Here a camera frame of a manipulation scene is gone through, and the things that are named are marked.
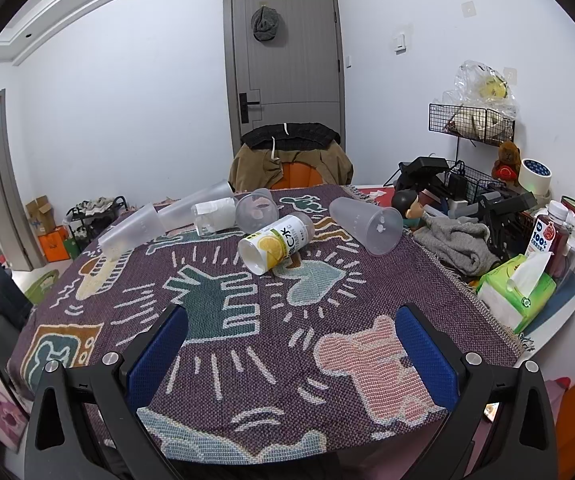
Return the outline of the clear plastic bag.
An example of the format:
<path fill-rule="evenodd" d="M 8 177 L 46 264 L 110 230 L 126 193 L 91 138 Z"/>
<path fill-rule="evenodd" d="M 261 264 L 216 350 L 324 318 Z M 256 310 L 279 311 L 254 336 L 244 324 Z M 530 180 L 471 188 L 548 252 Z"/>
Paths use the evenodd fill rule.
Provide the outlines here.
<path fill-rule="evenodd" d="M 489 108 L 510 119 L 515 119 L 519 110 L 504 76 L 490 66 L 472 60 L 459 66 L 453 87 L 443 93 L 441 102 Z"/>

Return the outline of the cardboard box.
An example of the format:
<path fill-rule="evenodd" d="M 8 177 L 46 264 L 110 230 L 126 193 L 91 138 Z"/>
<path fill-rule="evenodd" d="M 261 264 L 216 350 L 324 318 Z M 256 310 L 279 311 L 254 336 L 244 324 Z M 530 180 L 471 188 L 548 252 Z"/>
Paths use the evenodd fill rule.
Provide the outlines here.
<path fill-rule="evenodd" d="M 48 196 L 43 195 L 25 204 L 30 226 L 34 234 L 42 236 L 52 233 L 56 229 L 54 210 L 48 200 Z"/>

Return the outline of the brown plush toy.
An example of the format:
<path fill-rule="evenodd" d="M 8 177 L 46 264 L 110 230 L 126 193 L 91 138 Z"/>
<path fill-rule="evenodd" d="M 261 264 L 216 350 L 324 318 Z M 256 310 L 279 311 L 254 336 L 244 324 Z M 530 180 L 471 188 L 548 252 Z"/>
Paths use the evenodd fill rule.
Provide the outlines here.
<path fill-rule="evenodd" d="M 504 141 L 499 146 L 498 158 L 493 164 L 491 177 L 507 183 L 519 183 L 519 170 L 521 170 L 521 152 L 512 141 Z"/>

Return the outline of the orange chair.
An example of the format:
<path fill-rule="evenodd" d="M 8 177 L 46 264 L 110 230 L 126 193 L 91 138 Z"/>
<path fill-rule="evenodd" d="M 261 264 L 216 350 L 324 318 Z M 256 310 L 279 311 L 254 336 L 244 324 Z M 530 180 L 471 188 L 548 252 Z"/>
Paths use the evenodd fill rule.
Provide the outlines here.
<path fill-rule="evenodd" d="M 322 176 L 316 168 L 302 162 L 286 162 L 282 165 L 282 177 L 272 184 L 270 188 L 271 190 L 311 188 L 322 183 Z"/>

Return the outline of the grey cap on door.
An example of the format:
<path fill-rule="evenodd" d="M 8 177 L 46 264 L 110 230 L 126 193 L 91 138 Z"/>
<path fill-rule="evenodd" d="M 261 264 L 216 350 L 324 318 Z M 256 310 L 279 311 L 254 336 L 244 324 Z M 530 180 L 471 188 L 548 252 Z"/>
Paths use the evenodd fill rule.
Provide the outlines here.
<path fill-rule="evenodd" d="M 280 25 L 281 15 L 271 6 L 260 6 L 250 20 L 252 36 L 259 42 L 272 41 L 278 35 Z"/>

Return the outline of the black shoe rack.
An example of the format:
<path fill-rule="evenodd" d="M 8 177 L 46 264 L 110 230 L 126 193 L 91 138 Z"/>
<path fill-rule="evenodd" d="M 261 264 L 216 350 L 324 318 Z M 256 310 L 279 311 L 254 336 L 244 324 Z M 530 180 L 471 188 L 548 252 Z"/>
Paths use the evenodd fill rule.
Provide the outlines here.
<path fill-rule="evenodd" d="M 64 225 L 74 237 L 80 252 L 83 252 L 127 210 L 127 200 L 122 195 L 84 200 L 67 211 Z"/>

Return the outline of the frosted cup centre open mouth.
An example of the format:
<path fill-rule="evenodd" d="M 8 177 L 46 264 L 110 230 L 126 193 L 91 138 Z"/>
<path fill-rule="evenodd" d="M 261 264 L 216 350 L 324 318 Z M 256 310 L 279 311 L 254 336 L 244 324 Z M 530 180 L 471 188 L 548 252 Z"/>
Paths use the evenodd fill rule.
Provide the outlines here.
<path fill-rule="evenodd" d="M 278 206 L 267 188 L 258 188 L 242 197 L 235 208 L 235 224 L 246 234 L 270 226 L 280 218 Z"/>

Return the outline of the black haired doll figure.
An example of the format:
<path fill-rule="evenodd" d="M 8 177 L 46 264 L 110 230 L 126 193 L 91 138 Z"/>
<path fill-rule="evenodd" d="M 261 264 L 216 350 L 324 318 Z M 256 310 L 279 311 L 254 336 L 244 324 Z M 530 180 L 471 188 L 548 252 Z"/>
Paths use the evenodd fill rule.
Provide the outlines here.
<path fill-rule="evenodd" d="M 419 194 L 414 190 L 396 191 L 391 199 L 391 207 L 399 211 L 403 225 L 409 230 L 415 231 L 424 226 L 425 208 L 419 199 Z"/>

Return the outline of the brown jacket on chair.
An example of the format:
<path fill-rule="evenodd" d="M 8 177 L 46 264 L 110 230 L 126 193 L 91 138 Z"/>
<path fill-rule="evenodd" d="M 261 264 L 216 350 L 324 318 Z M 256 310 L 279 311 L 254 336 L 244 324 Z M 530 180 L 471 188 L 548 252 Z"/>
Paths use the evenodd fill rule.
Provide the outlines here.
<path fill-rule="evenodd" d="M 279 151 L 251 150 L 243 145 L 235 155 L 229 181 L 236 192 L 252 192 L 269 188 L 282 177 L 282 165 L 302 162 L 316 168 L 322 184 L 348 185 L 353 180 L 353 163 L 335 142 L 326 150 Z"/>

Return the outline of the frosted cup far right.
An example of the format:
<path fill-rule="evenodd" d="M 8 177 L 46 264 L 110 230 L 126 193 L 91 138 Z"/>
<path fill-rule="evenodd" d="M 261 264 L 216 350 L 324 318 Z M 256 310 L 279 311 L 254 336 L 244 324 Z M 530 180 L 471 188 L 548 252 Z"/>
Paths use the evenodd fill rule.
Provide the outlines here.
<path fill-rule="evenodd" d="M 330 203 L 329 211 L 338 226 L 373 256 L 389 254 L 401 240 L 403 220 L 394 208 L 338 197 Z"/>

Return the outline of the grey knitted cloth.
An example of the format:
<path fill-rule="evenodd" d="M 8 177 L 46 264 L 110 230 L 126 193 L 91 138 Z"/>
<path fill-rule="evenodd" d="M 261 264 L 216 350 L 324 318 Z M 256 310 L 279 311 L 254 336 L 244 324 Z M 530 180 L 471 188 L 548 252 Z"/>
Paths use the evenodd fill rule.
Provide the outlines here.
<path fill-rule="evenodd" d="M 442 263 L 465 276 L 480 278 L 499 262 L 488 248 L 488 226 L 481 222 L 426 217 L 424 226 L 412 236 Z"/>

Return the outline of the clear cup white label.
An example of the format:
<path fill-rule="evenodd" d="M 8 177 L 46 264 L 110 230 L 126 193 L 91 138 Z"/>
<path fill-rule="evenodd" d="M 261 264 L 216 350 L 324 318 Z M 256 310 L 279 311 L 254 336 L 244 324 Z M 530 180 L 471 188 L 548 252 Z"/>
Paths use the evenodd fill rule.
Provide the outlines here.
<path fill-rule="evenodd" d="M 208 200 L 192 207 L 193 223 L 198 236 L 207 236 L 235 226 L 236 200 L 233 197 Z"/>

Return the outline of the green slipper mat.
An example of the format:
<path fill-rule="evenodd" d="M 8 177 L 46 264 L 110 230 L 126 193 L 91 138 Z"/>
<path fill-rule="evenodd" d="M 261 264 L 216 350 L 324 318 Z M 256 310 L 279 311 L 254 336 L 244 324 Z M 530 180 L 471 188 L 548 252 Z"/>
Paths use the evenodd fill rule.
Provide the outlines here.
<path fill-rule="evenodd" d="M 59 270 L 48 271 L 48 273 L 43 274 L 37 281 L 29 286 L 25 291 L 25 296 L 34 306 L 37 306 L 59 278 Z"/>

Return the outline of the lemon label plastic cup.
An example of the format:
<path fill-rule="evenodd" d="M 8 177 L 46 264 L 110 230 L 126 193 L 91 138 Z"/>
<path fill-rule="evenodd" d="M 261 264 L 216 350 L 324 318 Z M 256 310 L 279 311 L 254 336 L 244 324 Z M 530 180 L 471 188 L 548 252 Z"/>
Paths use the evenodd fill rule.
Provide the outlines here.
<path fill-rule="evenodd" d="M 288 214 L 238 242 L 237 251 L 246 268 L 262 275 L 306 247 L 315 237 L 307 214 Z"/>

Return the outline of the frosted cup far left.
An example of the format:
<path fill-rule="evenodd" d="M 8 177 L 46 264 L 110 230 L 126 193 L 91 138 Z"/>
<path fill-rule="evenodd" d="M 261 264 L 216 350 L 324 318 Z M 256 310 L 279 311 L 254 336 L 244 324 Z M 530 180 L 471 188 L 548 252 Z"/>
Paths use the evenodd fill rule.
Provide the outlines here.
<path fill-rule="evenodd" d="M 147 204 L 103 234 L 98 246 L 107 259 L 116 260 L 165 233 L 154 205 Z"/>

